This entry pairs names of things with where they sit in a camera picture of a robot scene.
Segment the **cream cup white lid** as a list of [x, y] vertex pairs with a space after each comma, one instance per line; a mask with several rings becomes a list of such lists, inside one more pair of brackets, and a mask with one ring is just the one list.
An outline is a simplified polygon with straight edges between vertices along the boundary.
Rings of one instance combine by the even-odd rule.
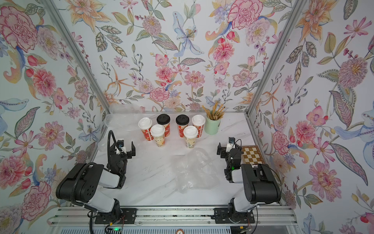
[[198, 136], [198, 130], [194, 126], [187, 126], [184, 128], [184, 138], [185, 138], [185, 143], [188, 148], [194, 148], [196, 144], [196, 139]]
[[156, 145], [163, 147], [165, 145], [165, 128], [160, 124], [156, 124], [151, 128], [151, 135], [153, 136]]

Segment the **clear plastic carrier bag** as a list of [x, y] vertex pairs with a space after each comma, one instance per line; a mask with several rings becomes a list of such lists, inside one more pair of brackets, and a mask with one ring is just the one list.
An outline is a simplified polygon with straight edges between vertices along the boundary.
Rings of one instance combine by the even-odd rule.
[[185, 194], [190, 190], [210, 190], [220, 183], [217, 169], [208, 153], [194, 148], [186, 155], [176, 156], [172, 160], [178, 192]]

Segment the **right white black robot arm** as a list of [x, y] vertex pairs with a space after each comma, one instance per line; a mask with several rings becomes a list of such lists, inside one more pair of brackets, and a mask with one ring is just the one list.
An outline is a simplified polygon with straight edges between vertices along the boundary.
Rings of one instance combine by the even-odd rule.
[[279, 202], [281, 190], [267, 164], [242, 163], [242, 147], [230, 137], [225, 147], [218, 144], [217, 155], [224, 159], [225, 178], [229, 183], [242, 184], [243, 192], [232, 198], [226, 208], [214, 209], [217, 224], [252, 224], [253, 210], [259, 205]]

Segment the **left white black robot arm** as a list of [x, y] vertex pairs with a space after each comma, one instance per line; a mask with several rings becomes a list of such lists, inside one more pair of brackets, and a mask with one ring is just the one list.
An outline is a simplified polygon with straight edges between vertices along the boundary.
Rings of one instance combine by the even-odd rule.
[[56, 188], [58, 199], [84, 207], [104, 223], [112, 223], [131, 217], [121, 209], [119, 201], [103, 194], [98, 187], [122, 189], [126, 180], [128, 160], [136, 155], [136, 148], [126, 151], [124, 141], [119, 140], [109, 148], [107, 168], [103, 164], [78, 163]]

